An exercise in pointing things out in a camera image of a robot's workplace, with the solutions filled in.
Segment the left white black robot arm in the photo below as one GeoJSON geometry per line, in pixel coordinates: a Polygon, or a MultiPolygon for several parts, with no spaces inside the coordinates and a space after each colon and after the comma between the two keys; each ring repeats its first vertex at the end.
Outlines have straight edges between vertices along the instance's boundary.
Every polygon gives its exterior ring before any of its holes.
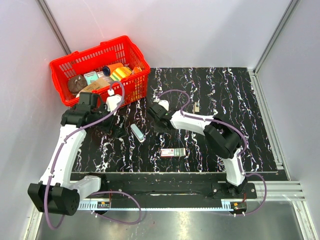
{"type": "Polygon", "coordinates": [[[90,127],[114,124],[114,114],[123,103],[123,97],[114,94],[103,100],[99,94],[82,92],[79,101],[61,117],[59,138],[52,158],[38,183],[31,183],[27,194],[39,212],[72,216],[80,201],[94,194],[107,195],[108,185],[94,173],[71,183],[71,172],[78,150],[90,127]]]}

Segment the light blue small stapler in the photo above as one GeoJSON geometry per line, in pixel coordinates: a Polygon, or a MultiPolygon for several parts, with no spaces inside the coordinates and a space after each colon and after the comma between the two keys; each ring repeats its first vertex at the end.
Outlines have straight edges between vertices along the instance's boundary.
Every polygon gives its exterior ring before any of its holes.
{"type": "Polygon", "coordinates": [[[142,133],[142,131],[137,127],[137,125],[133,123],[130,125],[130,128],[133,134],[135,135],[135,137],[138,139],[138,141],[140,143],[143,143],[145,141],[145,136],[142,133]]]}

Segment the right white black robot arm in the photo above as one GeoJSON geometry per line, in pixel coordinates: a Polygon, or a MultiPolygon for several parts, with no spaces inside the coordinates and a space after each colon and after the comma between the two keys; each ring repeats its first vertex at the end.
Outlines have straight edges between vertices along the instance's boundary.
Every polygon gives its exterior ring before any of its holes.
{"type": "Polygon", "coordinates": [[[156,124],[166,130],[186,130],[203,135],[213,153],[221,158],[226,172],[226,186],[222,192],[239,198],[246,191],[247,180],[242,167],[241,154],[246,139],[234,126],[220,118],[197,115],[168,108],[167,101],[160,101],[147,109],[156,124]]]}

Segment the white black large stapler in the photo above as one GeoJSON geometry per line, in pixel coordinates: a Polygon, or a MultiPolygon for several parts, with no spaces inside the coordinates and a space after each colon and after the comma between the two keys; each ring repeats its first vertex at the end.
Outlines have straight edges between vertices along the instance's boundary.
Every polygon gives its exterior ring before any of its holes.
{"type": "Polygon", "coordinates": [[[193,107],[193,113],[199,113],[200,112],[200,102],[197,101],[194,103],[194,107],[193,107]]]}

